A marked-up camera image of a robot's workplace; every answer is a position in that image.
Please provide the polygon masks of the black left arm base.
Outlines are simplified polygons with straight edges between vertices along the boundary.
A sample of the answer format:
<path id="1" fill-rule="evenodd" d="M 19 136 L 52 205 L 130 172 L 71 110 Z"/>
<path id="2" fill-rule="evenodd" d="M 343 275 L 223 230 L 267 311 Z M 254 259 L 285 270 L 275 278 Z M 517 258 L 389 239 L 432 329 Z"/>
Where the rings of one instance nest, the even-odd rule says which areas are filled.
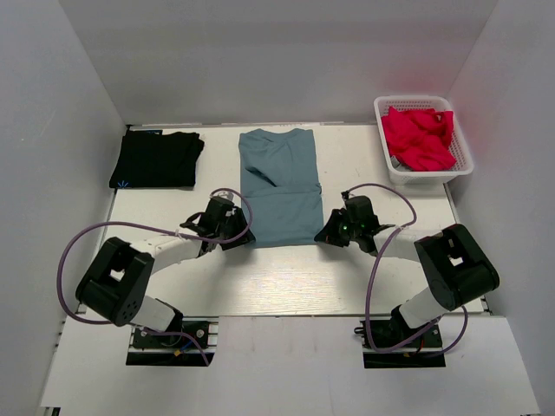
<path id="1" fill-rule="evenodd" d="M 145 329 L 132 330 L 126 365 L 130 367 L 205 367 L 216 353 L 219 319 L 185 318 L 184 335 L 151 335 Z"/>

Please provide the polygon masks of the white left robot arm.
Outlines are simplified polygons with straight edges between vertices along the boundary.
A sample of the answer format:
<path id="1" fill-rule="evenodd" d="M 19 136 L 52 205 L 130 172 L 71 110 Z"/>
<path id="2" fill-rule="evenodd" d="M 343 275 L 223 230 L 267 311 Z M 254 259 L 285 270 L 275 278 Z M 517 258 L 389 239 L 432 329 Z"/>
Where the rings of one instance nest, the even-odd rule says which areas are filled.
<path id="1" fill-rule="evenodd" d="M 256 241 L 247 212 L 230 199 L 212 196 L 204 211 L 193 214 L 175 231 L 143 224 L 120 226 L 152 231 L 156 237 L 104 242 L 77 286 L 77 300 L 117 327 L 131 325 L 153 334 L 163 345 L 178 343 L 183 314 L 147 295 L 151 277 L 178 263 L 200 258 L 216 247 L 230 250 Z"/>

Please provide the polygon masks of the teal blue t-shirt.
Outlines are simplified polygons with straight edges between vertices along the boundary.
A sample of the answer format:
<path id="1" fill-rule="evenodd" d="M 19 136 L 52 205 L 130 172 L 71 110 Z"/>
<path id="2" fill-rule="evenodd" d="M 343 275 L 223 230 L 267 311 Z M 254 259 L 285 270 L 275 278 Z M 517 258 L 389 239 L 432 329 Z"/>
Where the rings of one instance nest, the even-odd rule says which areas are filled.
<path id="1" fill-rule="evenodd" d="M 323 228 L 322 186 L 311 129 L 239 135 L 240 192 L 252 211 L 254 248 L 313 244 Z"/>

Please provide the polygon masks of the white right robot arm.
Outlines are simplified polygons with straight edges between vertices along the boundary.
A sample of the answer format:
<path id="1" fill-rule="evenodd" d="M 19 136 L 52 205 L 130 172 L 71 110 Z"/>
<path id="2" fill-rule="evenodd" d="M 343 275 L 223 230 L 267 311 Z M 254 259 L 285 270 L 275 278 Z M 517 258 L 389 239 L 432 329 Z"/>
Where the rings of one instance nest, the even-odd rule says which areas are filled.
<path id="1" fill-rule="evenodd" d="M 334 209 L 315 241 L 337 247 L 356 243 L 373 257 L 383 253 L 421 266 L 428 286 L 392 314 L 398 317 L 392 336 L 404 346 L 420 339 L 423 326 L 434 318 L 500 286 L 497 270 L 465 225 L 423 231 L 380 224 L 365 196 L 348 198 L 343 208 Z"/>

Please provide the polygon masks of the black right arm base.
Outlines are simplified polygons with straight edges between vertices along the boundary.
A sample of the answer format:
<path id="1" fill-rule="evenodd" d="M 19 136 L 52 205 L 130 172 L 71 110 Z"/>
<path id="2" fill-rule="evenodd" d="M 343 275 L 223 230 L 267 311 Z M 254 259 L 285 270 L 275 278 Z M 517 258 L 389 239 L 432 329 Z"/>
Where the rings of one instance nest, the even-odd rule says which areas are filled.
<path id="1" fill-rule="evenodd" d="M 389 325 L 389 320 L 371 320 L 370 326 L 374 343 L 378 348 L 391 348 L 408 337 L 408 335 L 395 333 Z M 360 324 L 354 328 L 354 334 L 362 341 L 362 359 L 365 369 L 443 368 L 446 366 L 444 354 L 436 355 L 443 349 L 443 340 L 437 324 L 419 338 L 387 354 L 377 353 L 371 347 L 364 320 L 360 320 Z"/>

